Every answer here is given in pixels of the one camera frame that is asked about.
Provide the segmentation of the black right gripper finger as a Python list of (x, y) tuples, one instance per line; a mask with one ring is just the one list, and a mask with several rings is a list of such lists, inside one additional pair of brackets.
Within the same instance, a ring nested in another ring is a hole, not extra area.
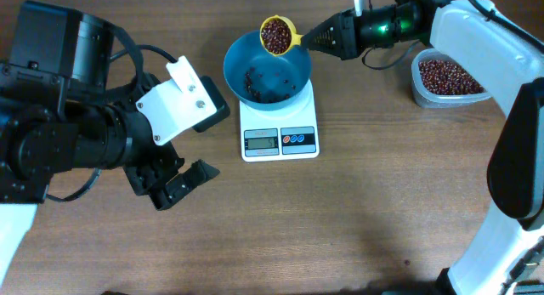
[(318, 24), (302, 37), (301, 44), (339, 44), (341, 42), (341, 14), (336, 13)]
[(310, 51), (317, 51), (335, 57), (341, 56), (341, 49), (334, 39), (305, 35), (301, 39), (301, 46)]

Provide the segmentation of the yellow measuring scoop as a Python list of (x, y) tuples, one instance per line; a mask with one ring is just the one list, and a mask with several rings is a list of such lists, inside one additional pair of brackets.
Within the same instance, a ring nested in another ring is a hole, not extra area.
[(302, 38), (292, 21), (285, 16), (271, 16), (259, 29), (259, 39), (263, 48), (275, 57), (286, 54), (295, 46), (300, 46)]

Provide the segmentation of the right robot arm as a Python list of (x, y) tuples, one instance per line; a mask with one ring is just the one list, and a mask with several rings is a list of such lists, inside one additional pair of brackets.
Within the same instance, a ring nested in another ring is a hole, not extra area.
[(419, 40), (461, 65), (506, 122), (487, 167), (489, 211), (467, 251), (443, 269), (432, 294), (514, 294), (543, 258), (543, 44), (490, 0), (354, 0), (303, 36), (343, 60)]

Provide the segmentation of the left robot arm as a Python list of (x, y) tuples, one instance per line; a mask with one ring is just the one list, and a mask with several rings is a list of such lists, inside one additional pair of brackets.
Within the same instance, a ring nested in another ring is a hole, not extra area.
[(144, 44), (107, 20), (47, 3), (20, 7), (9, 58), (1, 64), (1, 269), (7, 271), (59, 173), (91, 176), (121, 168), (138, 196), (167, 210), (218, 176), (186, 165), (173, 139), (225, 119), (230, 109), (209, 77), (167, 56), (169, 79), (144, 69)]

